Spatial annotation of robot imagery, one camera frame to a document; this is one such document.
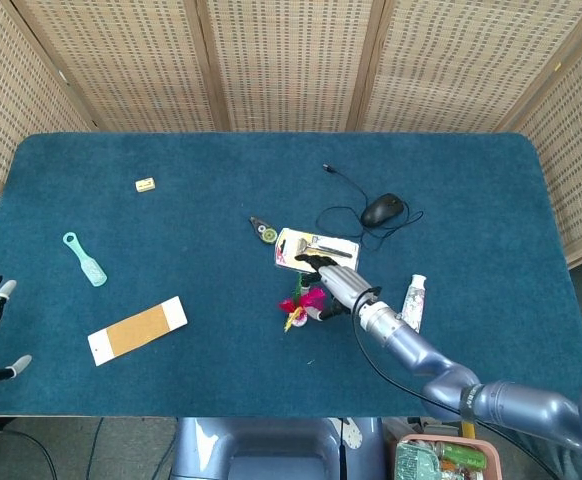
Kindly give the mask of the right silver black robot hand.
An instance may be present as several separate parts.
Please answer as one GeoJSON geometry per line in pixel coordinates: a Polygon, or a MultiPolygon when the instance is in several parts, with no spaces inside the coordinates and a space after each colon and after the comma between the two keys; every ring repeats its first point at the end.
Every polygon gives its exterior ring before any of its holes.
{"type": "Polygon", "coordinates": [[[315,270],[308,275],[308,282],[321,282],[332,296],[331,304],[326,307],[308,307],[311,318],[323,321],[340,314],[356,316],[364,305],[377,301],[380,288],[372,287],[352,268],[321,255],[299,254],[295,259],[315,270]]]}

